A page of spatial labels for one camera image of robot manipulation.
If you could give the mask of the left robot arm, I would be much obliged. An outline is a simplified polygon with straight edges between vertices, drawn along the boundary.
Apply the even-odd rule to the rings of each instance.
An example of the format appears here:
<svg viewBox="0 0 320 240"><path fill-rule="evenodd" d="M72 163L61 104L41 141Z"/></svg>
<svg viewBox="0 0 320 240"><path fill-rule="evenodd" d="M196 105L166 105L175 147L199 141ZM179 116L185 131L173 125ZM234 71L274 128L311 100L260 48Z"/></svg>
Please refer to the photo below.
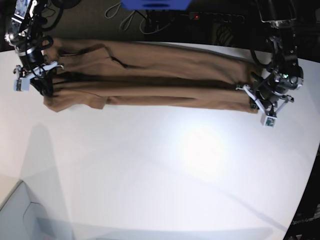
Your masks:
<svg viewBox="0 0 320 240"><path fill-rule="evenodd" d="M246 92L251 99L250 106L262 112L262 124L272 127L280 110L287 103L294 102L288 91L298 90L304 83L295 44L297 15L291 0L257 0L255 3L261 22L269 26L267 42L271 47L271 59L268 64L263 64L254 50L250 54L269 75L263 78L252 72L251 76L256 80L254 85L243 84L236 88Z"/></svg>

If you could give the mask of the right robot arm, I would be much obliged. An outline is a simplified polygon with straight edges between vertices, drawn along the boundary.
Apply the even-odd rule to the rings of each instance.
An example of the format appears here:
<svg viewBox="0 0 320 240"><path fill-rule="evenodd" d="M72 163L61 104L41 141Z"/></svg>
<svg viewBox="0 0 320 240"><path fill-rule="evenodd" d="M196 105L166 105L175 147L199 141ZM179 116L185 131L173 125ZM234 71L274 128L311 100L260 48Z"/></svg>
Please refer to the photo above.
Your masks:
<svg viewBox="0 0 320 240"><path fill-rule="evenodd" d="M44 34L42 25L47 20L42 11L47 6L46 0L18 0L4 36L5 41L14 48L21 64L13 74L13 90L28 92L34 87L42 96L53 95L53 74L56 68L63 68L57 61L48 61L44 51L53 46L51 36Z"/></svg>

